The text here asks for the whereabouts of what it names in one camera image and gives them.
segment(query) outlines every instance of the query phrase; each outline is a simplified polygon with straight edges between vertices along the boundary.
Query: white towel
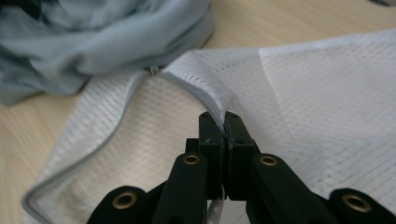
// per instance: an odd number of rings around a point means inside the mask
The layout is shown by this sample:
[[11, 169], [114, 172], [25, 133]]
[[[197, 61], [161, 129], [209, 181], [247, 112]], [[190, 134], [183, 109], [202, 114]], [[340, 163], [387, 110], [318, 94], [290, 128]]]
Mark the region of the white towel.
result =
[[[230, 110], [315, 193], [353, 188], [396, 213], [395, 86], [396, 30], [195, 50], [156, 77], [95, 77], [24, 207], [48, 223], [84, 223], [111, 190], [162, 183], [186, 138], [198, 136], [199, 114], [221, 125]], [[220, 223], [248, 223], [245, 204], [227, 201]]]

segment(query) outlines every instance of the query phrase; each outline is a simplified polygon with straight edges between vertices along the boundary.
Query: small metal clip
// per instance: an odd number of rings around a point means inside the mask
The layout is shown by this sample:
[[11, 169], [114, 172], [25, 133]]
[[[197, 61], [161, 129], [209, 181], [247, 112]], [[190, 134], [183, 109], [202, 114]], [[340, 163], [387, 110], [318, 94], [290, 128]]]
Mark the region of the small metal clip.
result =
[[149, 71], [150, 71], [151, 75], [155, 77], [155, 75], [157, 74], [157, 72], [160, 71], [160, 68], [159, 68], [158, 66], [151, 66], [151, 67], [149, 68]]

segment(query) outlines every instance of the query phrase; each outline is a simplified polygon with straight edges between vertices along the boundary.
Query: wood grain surface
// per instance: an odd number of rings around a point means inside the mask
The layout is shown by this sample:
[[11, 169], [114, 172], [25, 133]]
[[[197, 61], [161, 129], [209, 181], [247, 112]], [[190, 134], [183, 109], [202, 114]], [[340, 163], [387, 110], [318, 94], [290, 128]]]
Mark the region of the wood grain surface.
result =
[[[396, 28], [396, 7], [366, 0], [213, 0], [205, 48], [269, 47]], [[78, 100], [42, 94], [0, 105], [0, 223], [21, 223], [35, 182]]]

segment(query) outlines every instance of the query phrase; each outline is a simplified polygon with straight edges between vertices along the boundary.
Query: table surface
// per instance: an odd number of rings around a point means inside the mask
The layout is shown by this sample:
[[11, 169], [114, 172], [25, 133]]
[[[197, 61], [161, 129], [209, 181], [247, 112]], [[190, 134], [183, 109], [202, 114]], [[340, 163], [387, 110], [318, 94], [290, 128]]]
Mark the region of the table surface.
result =
[[[396, 28], [396, 7], [367, 0], [212, 0], [212, 7], [216, 31], [205, 48], [262, 48]], [[0, 105], [0, 223], [21, 223], [21, 197], [77, 100], [42, 94]]]

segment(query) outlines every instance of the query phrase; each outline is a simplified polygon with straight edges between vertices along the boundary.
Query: brass grommet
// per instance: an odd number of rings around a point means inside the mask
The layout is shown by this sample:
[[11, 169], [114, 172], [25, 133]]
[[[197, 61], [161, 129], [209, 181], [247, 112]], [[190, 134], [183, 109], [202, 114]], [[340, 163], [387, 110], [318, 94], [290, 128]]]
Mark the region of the brass grommet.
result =
[[199, 159], [199, 157], [195, 156], [195, 155], [189, 155], [183, 158], [184, 163], [188, 164], [188, 165], [194, 165], [196, 163], [198, 163], [201, 159]]
[[119, 195], [117, 195], [117, 197], [114, 198], [113, 200], [113, 207], [117, 208], [117, 209], [125, 209], [125, 208], [129, 208], [132, 205], [134, 205], [137, 201], [137, 195], [136, 193], [132, 192], [132, 191], [126, 191], [123, 192]]
[[342, 199], [346, 205], [358, 212], [368, 213], [372, 210], [372, 206], [357, 195], [346, 194], [343, 195]]
[[260, 157], [260, 162], [264, 165], [269, 165], [269, 166], [277, 165], [277, 160], [270, 156]]

